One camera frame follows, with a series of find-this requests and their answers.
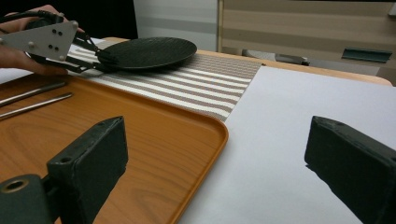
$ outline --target dark background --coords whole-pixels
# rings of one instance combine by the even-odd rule
[[[77,21],[91,37],[137,38],[134,0],[7,0],[0,5],[0,17],[44,5],[52,5],[68,20]]]

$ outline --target white paper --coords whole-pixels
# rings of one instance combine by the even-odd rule
[[[339,120],[396,148],[395,112],[393,87],[262,67],[179,223],[361,223],[305,167],[311,119]]]

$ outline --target chopstick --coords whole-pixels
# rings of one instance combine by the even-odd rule
[[[26,91],[23,92],[21,94],[18,94],[16,96],[12,96],[9,97],[7,99],[1,100],[0,101],[0,107],[4,106],[4,105],[10,105],[12,103],[15,103],[19,100],[23,100],[26,99],[28,97],[34,96],[34,95],[38,95],[39,93],[45,92],[45,91],[51,91],[57,88],[60,88],[62,86],[66,85],[66,82],[64,81],[55,81],[52,82],[50,84],[38,87],[37,89],[31,90],[31,91]]]
[[[39,108],[39,107],[41,107],[41,106],[44,106],[44,105],[53,104],[53,103],[55,103],[55,102],[64,100],[64,99],[66,99],[66,98],[69,98],[69,97],[72,96],[72,95],[73,95],[72,92],[68,92],[68,93],[65,93],[65,94],[56,96],[56,97],[54,97],[54,98],[51,98],[51,99],[49,99],[49,100],[39,102],[39,103],[34,104],[34,105],[28,105],[28,106],[23,107],[23,108],[20,108],[20,109],[16,109],[16,110],[13,110],[13,111],[9,111],[9,112],[7,112],[7,113],[4,113],[4,114],[0,114],[0,120],[1,120],[1,119],[8,119],[8,118],[10,118],[10,117],[19,115],[19,114],[21,114],[21,113],[24,113],[24,112],[27,112],[27,111],[30,111],[30,110],[37,109],[37,108]]]

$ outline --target table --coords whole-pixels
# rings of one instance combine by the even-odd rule
[[[359,223],[305,167],[310,119],[338,119],[396,148],[396,90],[378,77],[262,62],[225,121],[226,148],[179,222]]]

